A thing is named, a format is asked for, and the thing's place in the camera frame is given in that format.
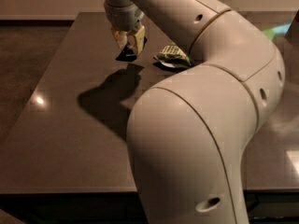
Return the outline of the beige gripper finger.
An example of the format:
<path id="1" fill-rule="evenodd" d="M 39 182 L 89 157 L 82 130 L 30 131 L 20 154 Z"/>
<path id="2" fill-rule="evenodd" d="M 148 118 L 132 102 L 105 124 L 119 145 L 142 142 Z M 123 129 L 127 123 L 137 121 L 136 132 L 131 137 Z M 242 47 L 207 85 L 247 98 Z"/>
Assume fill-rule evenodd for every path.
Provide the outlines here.
<path id="1" fill-rule="evenodd" d="M 134 52 L 135 55 L 139 55 L 145 43 L 145 27 L 143 25 L 131 30 L 127 34 L 129 48 Z"/>
<path id="2" fill-rule="evenodd" d="M 125 31 L 116 30 L 114 28 L 111 29 L 111 32 L 119 49 L 124 49 L 124 47 L 128 43 L 127 33 Z"/>

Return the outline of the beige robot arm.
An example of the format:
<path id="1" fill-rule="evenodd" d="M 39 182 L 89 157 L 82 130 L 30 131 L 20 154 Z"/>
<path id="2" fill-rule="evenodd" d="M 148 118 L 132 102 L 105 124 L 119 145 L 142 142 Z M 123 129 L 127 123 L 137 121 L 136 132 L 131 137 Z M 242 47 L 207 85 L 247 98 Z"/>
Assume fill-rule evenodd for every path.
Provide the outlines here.
<path id="1" fill-rule="evenodd" d="M 135 103 L 127 145 L 149 224 L 249 224 L 241 162 L 278 104 L 278 48 L 218 0 L 105 0 L 120 46 L 140 52 L 151 19 L 192 60 Z"/>

